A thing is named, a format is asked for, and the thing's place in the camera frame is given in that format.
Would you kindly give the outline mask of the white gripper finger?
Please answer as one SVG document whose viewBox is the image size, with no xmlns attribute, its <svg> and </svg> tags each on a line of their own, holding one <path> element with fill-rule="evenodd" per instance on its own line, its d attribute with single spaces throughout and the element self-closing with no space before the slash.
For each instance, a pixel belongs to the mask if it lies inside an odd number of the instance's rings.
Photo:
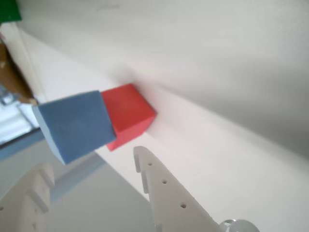
<svg viewBox="0 0 309 232">
<path fill-rule="evenodd" d="M 136 171 L 143 191 L 149 195 L 157 232 L 221 232 L 205 211 L 168 168 L 147 148 L 133 148 Z"/>
<path fill-rule="evenodd" d="M 41 163 L 26 172 L 0 200 L 2 232 L 45 232 L 55 186 L 51 163 Z"/>
</svg>

